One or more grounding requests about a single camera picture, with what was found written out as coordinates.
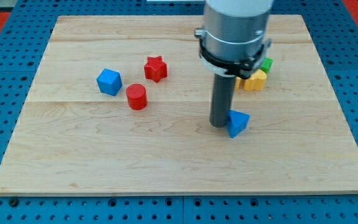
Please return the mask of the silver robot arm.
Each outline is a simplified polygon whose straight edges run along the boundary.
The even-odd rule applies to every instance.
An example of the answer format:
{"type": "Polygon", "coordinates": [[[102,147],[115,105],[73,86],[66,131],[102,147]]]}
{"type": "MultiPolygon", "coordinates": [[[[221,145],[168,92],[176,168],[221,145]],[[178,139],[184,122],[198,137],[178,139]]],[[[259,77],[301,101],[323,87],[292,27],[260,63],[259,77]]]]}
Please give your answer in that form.
{"type": "Polygon", "coordinates": [[[206,0],[203,25],[194,35],[200,59],[218,80],[248,79],[263,64],[264,40],[273,0],[206,0]]]}

